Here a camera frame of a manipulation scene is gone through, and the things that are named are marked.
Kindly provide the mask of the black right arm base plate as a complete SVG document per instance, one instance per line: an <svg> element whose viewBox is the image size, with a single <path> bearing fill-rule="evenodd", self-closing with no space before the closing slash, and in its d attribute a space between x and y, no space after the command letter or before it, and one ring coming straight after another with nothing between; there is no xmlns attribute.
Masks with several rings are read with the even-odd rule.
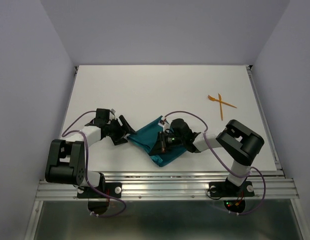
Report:
<svg viewBox="0 0 310 240"><path fill-rule="evenodd" d="M254 197L254 188L251 181L244 181L240 186L236 186L228 180L213 181L209 183L207 192L212 198L235 198Z"/></svg>

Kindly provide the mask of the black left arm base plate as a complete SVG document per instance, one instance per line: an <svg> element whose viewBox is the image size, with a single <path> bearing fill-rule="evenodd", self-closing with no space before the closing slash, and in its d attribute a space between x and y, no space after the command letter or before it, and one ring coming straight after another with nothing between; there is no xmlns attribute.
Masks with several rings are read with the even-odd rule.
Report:
<svg viewBox="0 0 310 240"><path fill-rule="evenodd" d="M103 195L97 193L89 186L82 187L82 193L77 193L78 199L105 199L104 195L108 195L114 198L121 198L122 193L122 183L120 182L106 182L104 185L104 190L100 187L96 187L99 192L103 192Z"/></svg>

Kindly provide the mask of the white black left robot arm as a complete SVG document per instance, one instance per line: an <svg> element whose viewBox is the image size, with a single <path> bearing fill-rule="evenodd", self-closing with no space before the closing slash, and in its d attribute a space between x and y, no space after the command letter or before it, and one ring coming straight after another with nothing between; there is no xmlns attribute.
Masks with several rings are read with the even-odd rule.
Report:
<svg viewBox="0 0 310 240"><path fill-rule="evenodd" d="M70 128L87 114L95 117L81 130ZM91 110L80 115L62 133L61 139L54 139L49 148L45 168L45 180L49 183L74 185L89 188L95 197L107 195L103 174L88 170L89 148L110 138L115 146L127 143L127 135L135 135L123 115L118 118L109 109Z"/></svg>

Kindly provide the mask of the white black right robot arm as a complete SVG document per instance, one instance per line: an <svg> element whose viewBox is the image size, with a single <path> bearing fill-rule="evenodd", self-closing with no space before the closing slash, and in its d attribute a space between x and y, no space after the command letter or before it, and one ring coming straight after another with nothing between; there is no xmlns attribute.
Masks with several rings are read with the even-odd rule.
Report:
<svg viewBox="0 0 310 240"><path fill-rule="evenodd" d="M217 137L208 138L205 132L194 132L183 119L177 118L168 130L158 132L149 155L170 154L179 147L196 154L223 148L233 158L224 189L228 194L236 195L243 189L251 165L264 143L260 135L234 119Z"/></svg>

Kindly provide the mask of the teal cloth napkin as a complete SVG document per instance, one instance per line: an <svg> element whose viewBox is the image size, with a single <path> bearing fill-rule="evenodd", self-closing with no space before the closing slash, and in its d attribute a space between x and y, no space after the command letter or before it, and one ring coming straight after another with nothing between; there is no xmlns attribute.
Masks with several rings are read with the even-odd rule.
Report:
<svg viewBox="0 0 310 240"><path fill-rule="evenodd" d="M171 163L187 150L183 146L177 146L167 153L161 153L156 155L150 155L152 148L155 146L158 132L163 129L161 125L158 125L163 116L159 116L151 123L139 129L136 134L131 134L127 137L134 145L142 148L159 167L164 167Z"/></svg>

